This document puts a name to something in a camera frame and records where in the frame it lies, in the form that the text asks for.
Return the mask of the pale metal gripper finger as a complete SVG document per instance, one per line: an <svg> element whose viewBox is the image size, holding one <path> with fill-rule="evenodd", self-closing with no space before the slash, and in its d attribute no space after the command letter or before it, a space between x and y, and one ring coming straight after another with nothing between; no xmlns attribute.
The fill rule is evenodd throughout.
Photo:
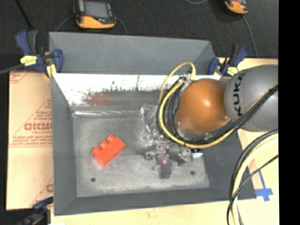
<svg viewBox="0 0 300 225"><path fill-rule="evenodd" d="M156 159L159 151L157 149L154 150L145 150L144 151L144 156L146 160L153 160Z"/></svg>

